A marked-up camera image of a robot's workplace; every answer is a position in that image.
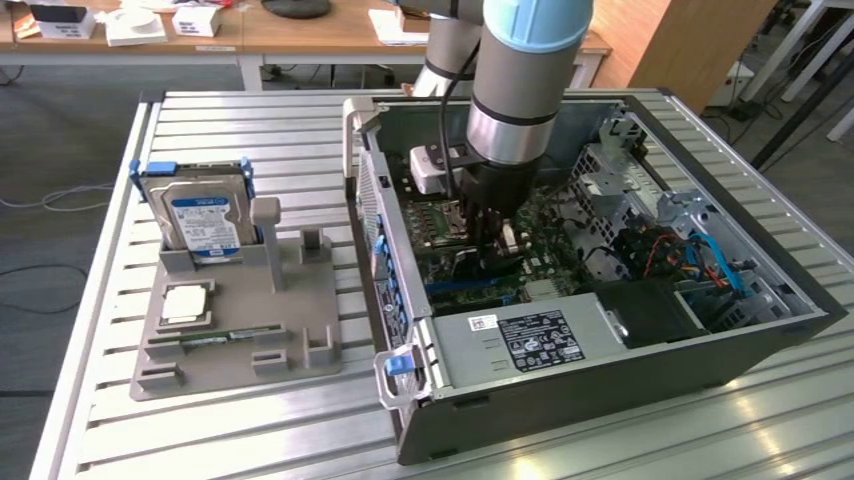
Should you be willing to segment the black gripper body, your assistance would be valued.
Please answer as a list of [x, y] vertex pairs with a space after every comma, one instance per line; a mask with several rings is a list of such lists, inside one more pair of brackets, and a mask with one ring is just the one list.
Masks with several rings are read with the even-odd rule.
[[479, 214], [513, 218], [527, 202], [538, 161], [505, 165], [485, 161], [463, 167], [462, 204], [467, 218]]

